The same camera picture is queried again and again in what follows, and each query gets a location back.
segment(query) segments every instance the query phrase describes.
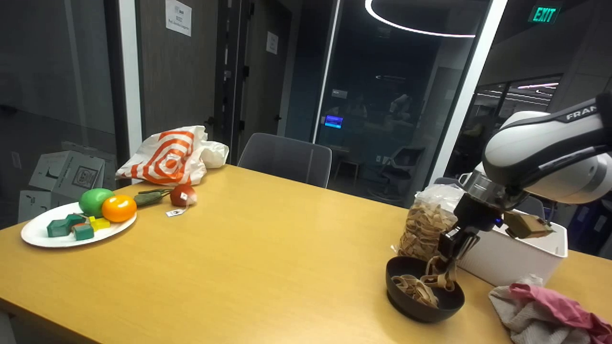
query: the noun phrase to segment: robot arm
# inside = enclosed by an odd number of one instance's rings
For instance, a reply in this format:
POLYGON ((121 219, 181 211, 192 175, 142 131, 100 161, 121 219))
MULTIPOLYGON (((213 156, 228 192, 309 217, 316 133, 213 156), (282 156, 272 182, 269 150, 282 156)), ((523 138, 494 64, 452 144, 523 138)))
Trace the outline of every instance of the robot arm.
POLYGON ((509 192, 567 205, 612 190, 612 96, 603 94, 557 113, 513 115, 488 142, 485 171, 509 192))

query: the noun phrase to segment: office chair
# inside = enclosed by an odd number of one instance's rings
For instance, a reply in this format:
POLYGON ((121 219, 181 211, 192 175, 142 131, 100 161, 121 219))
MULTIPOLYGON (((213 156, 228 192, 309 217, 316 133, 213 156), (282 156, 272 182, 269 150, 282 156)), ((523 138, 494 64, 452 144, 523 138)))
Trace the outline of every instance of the office chair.
POLYGON ((249 138, 238 167, 328 188, 332 161, 330 148, 257 133, 249 138))

